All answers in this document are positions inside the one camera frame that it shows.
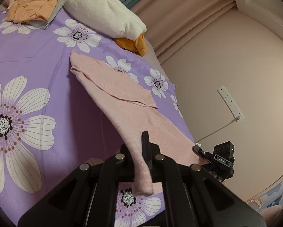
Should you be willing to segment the pink striped shirt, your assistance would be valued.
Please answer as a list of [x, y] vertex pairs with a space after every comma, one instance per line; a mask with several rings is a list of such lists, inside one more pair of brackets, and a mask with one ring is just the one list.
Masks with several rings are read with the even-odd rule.
[[192, 151], [194, 143], [158, 112], [150, 90], [126, 73], [117, 72], [89, 56], [73, 51], [70, 63], [71, 72], [117, 129], [131, 154], [135, 196], [154, 193], [150, 170], [142, 156], [143, 131], [148, 131], [150, 142], [159, 145], [160, 151], [177, 163], [185, 166], [206, 163]]

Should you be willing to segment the white power strip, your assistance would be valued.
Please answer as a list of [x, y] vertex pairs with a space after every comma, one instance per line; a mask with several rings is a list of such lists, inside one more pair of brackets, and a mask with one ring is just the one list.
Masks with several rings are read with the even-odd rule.
[[219, 89], [217, 89], [217, 92], [229, 108], [231, 114], [233, 115], [234, 119], [236, 122], [241, 121], [244, 116], [242, 112], [240, 111], [240, 108], [238, 105], [235, 103], [234, 99], [230, 95], [230, 93], [227, 91], [227, 89], [224, 86], [221, 86]]

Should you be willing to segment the purple floral bed sheet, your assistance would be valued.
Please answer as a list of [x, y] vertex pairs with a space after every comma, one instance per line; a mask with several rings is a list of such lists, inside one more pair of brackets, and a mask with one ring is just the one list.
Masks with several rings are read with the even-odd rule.
[[13, 224], [81, 163], [105, 160], [122, 144], [71, 73], [71, 52], [127, 73], [190, 136], [159, 62], [123, 50], [63, 10], [45, 30], [5, 17], [0, 12], [0, 207]]

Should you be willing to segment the pink curtain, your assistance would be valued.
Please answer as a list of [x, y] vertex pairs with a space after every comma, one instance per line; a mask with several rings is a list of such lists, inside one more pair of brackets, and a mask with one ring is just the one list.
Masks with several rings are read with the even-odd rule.
[[120, 1], [146, 24], [145, 37], [161, 63], [236, 5], [235, 0]]

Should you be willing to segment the white plush duck toy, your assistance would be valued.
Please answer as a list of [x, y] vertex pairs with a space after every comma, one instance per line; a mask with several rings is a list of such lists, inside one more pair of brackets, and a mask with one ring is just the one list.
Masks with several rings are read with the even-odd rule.
[[67, 0], [64, 8], [78, 21], [112, 38], [119, 47], [146, 55], [146, 25], [119, 0]]

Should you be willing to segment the grey folded garment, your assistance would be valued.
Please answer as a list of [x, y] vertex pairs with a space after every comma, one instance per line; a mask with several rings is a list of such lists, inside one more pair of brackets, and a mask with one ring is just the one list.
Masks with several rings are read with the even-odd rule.
[[47, 29], [50, 26], [50, 23], [53, 21], [53, 19], [55, 18], [55, 16], [58, 14], [58, 12], [61, 10], [62, 6], [65, 3], [66, 3], [66, 0], [59, 0], [57, 2], [57, 5], [55, 6], [48, 21], [29, 21], [29, 22], [26, 22], [26, 24], [33, 26], [35, 28], [38, 28], [38, 29]]

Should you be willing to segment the orange patterned folded garment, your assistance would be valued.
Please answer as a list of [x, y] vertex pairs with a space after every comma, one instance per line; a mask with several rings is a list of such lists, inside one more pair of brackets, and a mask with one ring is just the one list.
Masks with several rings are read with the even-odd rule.
[[49, 21], [59, 0], [16, 0], [8, 9], [5, 21], [25, 23]]

